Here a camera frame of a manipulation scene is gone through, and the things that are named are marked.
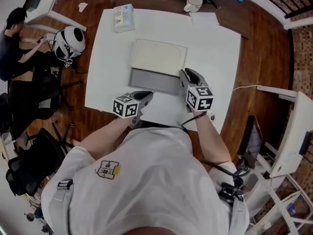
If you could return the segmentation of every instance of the white table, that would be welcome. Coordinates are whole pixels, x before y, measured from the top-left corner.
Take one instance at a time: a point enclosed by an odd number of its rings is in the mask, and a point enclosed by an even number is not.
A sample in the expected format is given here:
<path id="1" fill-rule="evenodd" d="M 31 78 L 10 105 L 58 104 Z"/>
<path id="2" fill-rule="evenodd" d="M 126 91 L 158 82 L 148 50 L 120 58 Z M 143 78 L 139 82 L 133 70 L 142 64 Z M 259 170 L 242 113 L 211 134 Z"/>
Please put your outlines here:
<path id="1" fill-rule="evenodd" d="M 219 25 L 192 25 L 189 16 L 175 13 L 135 9 L 134 17 L 136 30 L 117 34 L 112 30 L 113 10 L 103 11 L 90 58 L 85 106 L 112 113 L 114 97 L 140 90 L 128 86 L 137 38 L 170 43 L 188 48 L 185 67 L 202 74 L 211 86 L 213 124 L 220 132 L 235 81 L 241 36 Z M 181 98 L 156 92 L 141 119 L 179 126 L 178 121 L 191 117 Z M 186 128 L 197 130 L 194 122 Z"/>
<path id="2" fill-rule="evenodd" d="M 279 88 L 257 86 L 258 90 L 275 93 L 279 98 L 294 103 L 293 111 L 290 114 L 288 124 L 276 150 L 269 143 L 265 146 L 275 154 L 273 166 L 259 154 L 257 159 L 270 173 L 270 177 L 277 177 L 293 173 L 297 170 L 302 156 L 299 154 L 303 139 L 307 131 L 313 130 L 313 101 L 302 92 L 289 91 Z"/>
<path id="3" fill-rule="evenodd" d="M 43 17 L 50 17 L 53 18 L 55 20 L 58 20 L 60 22 L 63 22 L 65 24 L 69 24 L 72 26 L 75 26 L 77 28 L 80 28 L 83 31 L 86 31 L 87 28 L 75 21 L 73 21 L 72 19 L 69 19 L 55 11 L 52 11 L 52 7 L 54 5 L 54 3 L 56 2 L 56 0 L 40 0 L 38 7 L 33 10 L 32 12 L 27 12 L 27 18 L 25 20 L 25 23 L 32 28 L 36 28 L 36 29 L 42 29 L 42 30 L 46 30 L 52 33 L 56 33 L 58 32 L 58 30 L 53 29 L 51 27 L 45 26 L 45 25 L 41 25 L 41 24 L 34 24 L 35 20 L 41 19 Z"/>

